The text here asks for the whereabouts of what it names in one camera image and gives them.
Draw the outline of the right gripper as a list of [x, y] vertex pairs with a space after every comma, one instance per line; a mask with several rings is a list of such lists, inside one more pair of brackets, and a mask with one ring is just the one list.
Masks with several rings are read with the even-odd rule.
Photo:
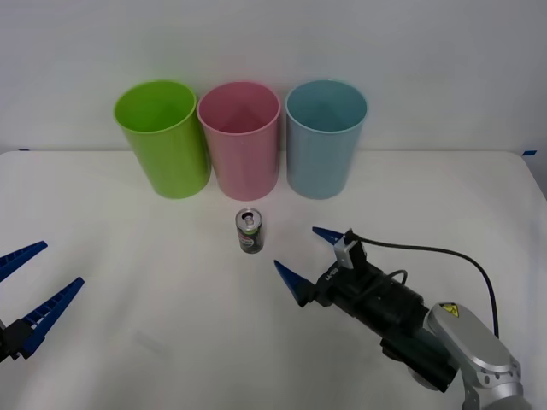
[[[341, 232], [319, 226], [313, 226], [312, 232], [334, 248], [345, 246], [344, 234]], [[316, 284], [277, 260], [274, 265], [300, 308], [317, 302], [325, 308], [334, 305], [356, 319], [384, 319], [386, 316], [381, 299], [386, 274], [368, 262], [362, 270], [351, 270], [334, 262]]]

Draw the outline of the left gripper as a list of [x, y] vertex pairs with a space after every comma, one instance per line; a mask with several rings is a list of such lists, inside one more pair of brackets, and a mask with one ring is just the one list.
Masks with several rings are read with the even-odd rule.
[[[48, 244], [45, 241], [40, 241], [1, 256], [0, 281], [3, 282], [47, 247]], [[16, 360], [19, 357], [28, 359], [32, 356], [84, 284], [85, 280], [78, 277], [12, 325], [5, 326], [1, 323], [0, 361], [3, 362], [8, 358]]]

